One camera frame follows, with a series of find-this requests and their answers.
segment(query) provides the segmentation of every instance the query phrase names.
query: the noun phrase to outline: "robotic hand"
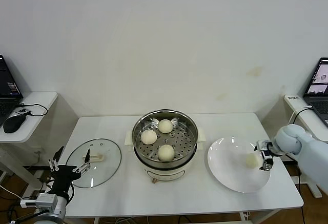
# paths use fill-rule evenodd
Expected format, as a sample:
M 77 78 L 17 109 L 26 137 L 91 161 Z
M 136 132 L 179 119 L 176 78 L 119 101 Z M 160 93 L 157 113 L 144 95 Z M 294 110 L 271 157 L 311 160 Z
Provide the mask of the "robotic hand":
M 21 223 L 31 218 L 35 218 L 37 224 L 62 224 L 66 214 L 66 205 L 72 200 L 73 195 L 69 197 L 68 190 L 72 187 L 72 181 L 81 178 L 90 169 L 90 149 L 87 152 L 84 162 L 79 166 L 57 165 L 62 147 L 53 159 L 49 160 L 50 174 L 53 178 L 51 190 L 47 193 L 40 193 L 36 200 L 21 200 L 20 206 L 36 207 L 38 212 L 24 219 L 17 219 L 11 224 Z
M 255 150 L 261 151 L 262 170 L 272 168 L 274 156 L 293 154 L 304 174 L 328 193 L 328 144 L 312 138 L 302 127 L 295 124 L 282 127 L 272 141 L 258 141 Z

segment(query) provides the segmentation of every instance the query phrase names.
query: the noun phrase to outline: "wooden floor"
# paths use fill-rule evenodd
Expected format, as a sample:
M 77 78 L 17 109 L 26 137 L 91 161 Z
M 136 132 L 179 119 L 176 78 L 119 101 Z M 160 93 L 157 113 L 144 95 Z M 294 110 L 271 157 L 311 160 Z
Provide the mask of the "wooden floor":
M 291 176 L 297 175 L 297 170 L 295 166 L 287 166 L 287 169 Z M 13 191 L 16 194 L 22 194 L 26 188 L 26 183 L 22 181 L 16 175 L 6 177 L 2 182 L 2 186 L 6 187 L 8 190 Z M 301 186 L 302 197 L 304 199 L 304 215 L 305 222 L 307 224 L 328 224 L 328 197 L 323 194 L 323 198 L 314 198 L 306 185 Z M 6 191 L 0 189 L 0 197 L 5 197 L 8 199 L 14 199 L 13 195 L 10 195 Z M 33 208 L 23 209 L 19 206 L 17 200 L 5 200 L 0 198 L 0 224 L 8 223 L 10 212 L 7 210 L 14 206 L 15 211 L 19 217 L 31 213 L 34 211 Z M 250 219 L 257 213 L 251 213 Z M 12 219 L 15 219 L 15 212 L 12 212 Z M 188 215 L 187 218 L 192 223 L 199 222 L 217 222 L 217 221 L 237 221 L 239 219 L 239 214 L 211 214 L 211 215 Z M 179 216 L 151 216 L 149 217 L 149 224 L 168 224 L 168 223 L 178 223 Z M 86 223 L 93 224 L 93 218 L 84 219 Z M 102 218 L 99 223 L 115 222 L 115 218 Z M 33 221 L 24 222 L 25 224 L 33 223 Z M 131 224 L 147 224 L 147 217 L 135 217 L 130 220 Z M 181 217 L 180 223 L 189 223 L 185 217 Z M 301 209 L 290 209 L 281 210 L 268 220 L 264 221 L 263 224 L 290 224 L 299 223 L 302 224 L 302 214 Z

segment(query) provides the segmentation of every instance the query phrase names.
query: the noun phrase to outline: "white plate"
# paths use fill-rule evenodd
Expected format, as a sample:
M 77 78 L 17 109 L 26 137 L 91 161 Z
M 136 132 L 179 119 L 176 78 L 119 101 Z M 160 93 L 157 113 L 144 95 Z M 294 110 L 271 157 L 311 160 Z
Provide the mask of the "white plate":
M 245 158 L 254 152 L 254 145 L 241 138 L 228 137 L 215 141 L 208 151 L 208 163 L 213 175 L 231 190 L 250 193 L 264 187 L 270 178 L 270 171 L 251 169 L 245 165 Z

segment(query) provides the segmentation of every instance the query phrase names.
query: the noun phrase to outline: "black mouse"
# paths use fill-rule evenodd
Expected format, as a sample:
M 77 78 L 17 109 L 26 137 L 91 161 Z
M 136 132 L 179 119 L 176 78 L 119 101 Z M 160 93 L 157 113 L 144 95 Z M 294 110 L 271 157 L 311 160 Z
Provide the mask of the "black mouse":
M 8 118 L 4 122 L 4 132 L 5 133 L 16 132 L 21 127 L 25 119 L 26 119 L 25 115 L 16 115 Z

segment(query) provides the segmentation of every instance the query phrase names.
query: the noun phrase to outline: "glass lid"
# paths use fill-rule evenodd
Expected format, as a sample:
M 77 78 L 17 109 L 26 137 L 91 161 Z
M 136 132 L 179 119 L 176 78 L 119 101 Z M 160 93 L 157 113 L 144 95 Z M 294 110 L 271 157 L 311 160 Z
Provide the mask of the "glass lid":
M 77 147 L 69 156 L 66 165 L 79 167 L 84 163 L 90 149 L 91 168 L 82 177 L 73 182 L 81 188 L 92 188 L 109 180 L 121 163 L 121 150 L 118 145 L 105 138 L 93 139 Z

